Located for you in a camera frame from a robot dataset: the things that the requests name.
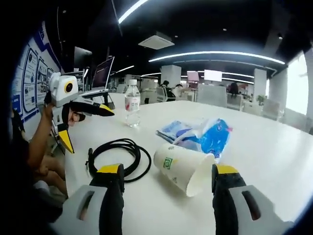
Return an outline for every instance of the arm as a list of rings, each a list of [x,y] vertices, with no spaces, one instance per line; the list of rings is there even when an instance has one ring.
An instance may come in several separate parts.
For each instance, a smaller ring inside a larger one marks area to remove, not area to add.
[[[29,142],[28,165],[32,169],[38,169],[45,154],[46,143],[52,126],[52,105],[45,107],[37,130]]]

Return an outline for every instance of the paper cup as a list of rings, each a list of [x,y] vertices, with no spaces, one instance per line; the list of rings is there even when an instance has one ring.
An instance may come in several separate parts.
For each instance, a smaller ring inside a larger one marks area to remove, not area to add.
[[[214,155],[166,143],[154,155],[155,166],[188,197],[197,195],[211,182]]]

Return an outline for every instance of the bottle label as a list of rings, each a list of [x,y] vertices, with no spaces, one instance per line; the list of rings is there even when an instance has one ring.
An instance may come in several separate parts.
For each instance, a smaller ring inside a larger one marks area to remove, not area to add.
[[[125,109],[127,111],[130,111],[130,112],[140,110],[140,98],[126,97],[125,98]]]

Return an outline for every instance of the laptop screen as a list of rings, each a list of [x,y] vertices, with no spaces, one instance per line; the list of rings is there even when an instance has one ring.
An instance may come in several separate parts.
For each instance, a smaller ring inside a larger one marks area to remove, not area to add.
[[[114,57],[106,60],[105,62],[97,66],[96,72],[93,76],[92,88],[107,87],[113,60]]]

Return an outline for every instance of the camera lens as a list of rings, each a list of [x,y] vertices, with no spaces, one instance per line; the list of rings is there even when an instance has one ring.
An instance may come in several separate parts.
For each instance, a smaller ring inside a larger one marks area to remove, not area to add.
[[[72,89],[73,89],[73,84],[72,83],[68,83],[67,87],[65,87],[65,91],[67,93],[71,92]]]

